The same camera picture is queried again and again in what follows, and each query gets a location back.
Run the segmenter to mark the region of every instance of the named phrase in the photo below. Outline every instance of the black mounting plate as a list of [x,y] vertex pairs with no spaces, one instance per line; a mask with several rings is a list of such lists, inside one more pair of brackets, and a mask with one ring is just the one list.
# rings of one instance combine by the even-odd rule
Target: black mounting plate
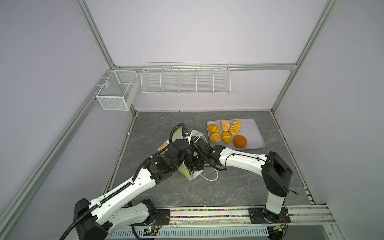
[[170,219],[170,210],[169,209],[158,209],[155,222],[151,225],[146,225],[144,223],[135,223],[135,226],[153,226],[153,225],[161,225],[161,222],[164,225],[169,225],[169,219]]
[[[263,213],[264,208],[265,207],[250,207],[250,208],[248,208],[249,218],[251,219],[251,223],[268,223],[264,219],[264,217],[265,217],[265,214]],[[274,223],[284,223],[282,218],[284,218],[285,223],[291,222],[291,219],[288,215],[288,209],[286,209],[285,207],[281,208],[279,216],[280,217],[275,218]]]

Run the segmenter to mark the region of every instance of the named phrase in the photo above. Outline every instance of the white mesh basket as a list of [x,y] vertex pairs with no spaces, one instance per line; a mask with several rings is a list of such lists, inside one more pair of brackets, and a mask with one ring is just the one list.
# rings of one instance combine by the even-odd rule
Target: white mesh basket
[[128,111],[139,85],[136,71],[113,70],[96,98],[104,110]]
[[229,64],[143,67],[141,90],[144,94],[228,94],[231,92]]

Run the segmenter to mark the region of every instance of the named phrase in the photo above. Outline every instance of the marble surface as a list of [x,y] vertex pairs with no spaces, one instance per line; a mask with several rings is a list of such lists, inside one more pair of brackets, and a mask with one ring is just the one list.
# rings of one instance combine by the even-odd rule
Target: marble surface
[[[206,123],[210,120],[252,118],[263,136],[265,147],[262,149],[244,150],[254,154],[277,152],[293,169],[290,189],[299,195],[288,193],[286,205],[308,205],[310,201],[305,194],[301,180],[296,172],[280,132],[270,112],[155,112],[138,113],[136,123],[129,137],[126,151],[116,174],[114,186],[130,178],[137,166],[168,138],[171,129],[184,122],[187,128],[207,134]],[[202,174],[208,179],[216,178],[216,172],[206,168]],[[180,172],[159,183],[157,186],[138,195],[132,204],[143,199],[150,199],[157,206],[180,205],[264,205],[267,189],[263,178],[255,173],[228,167],[219,172],[218,179],[207,181],[201,176],[188,180]]]

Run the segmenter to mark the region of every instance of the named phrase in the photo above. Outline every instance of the pastry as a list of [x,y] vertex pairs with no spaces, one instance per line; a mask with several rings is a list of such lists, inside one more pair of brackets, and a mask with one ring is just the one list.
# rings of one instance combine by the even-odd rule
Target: pastry
[[211,134],[211,136],[209,137],[209,139],[211,140],[211,142],[214,142],[214,143],[218,143],[220,142],[220,139],[221,139],[221,136],[219,133],[217,132],[214,132]]
[[220,132],[220,129],[218,126],[216,126],[215,124],[211,124],[208,126],[208,130],[211,132],[211,133],[214,133],[214,132],[217,132],[219,133]]
[[247,139],[241,135],[238,135],[233,139],[233,144],[237,148],[245,148],[247,146]]
[[232,135],[239,134],[240,127],[241,127],[241,122],[239,120],[233,121],[231,127],[229,128],[229,133]]
[[221,120],[221,129],[223,129],[223,131],[229,131],[229,127],[231,126],[231,124],[229,123],[228,120]]
[[223,132],[223,135],[221,136],[221,139],[225,143],[230,143],[231,140],[232,140],[232,135],[228,131],[225,131],[225,132]]

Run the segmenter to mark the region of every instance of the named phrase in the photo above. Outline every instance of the wire rack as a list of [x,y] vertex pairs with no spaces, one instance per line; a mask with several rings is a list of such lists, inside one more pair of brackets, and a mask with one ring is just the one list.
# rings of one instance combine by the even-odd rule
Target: wire rack
[[128,111],[139,85],[136,71],[113,70],[96,98],[104,110]]
[[161,67],[143,64],[141,90],[144,94],[228,94],[229,63]]

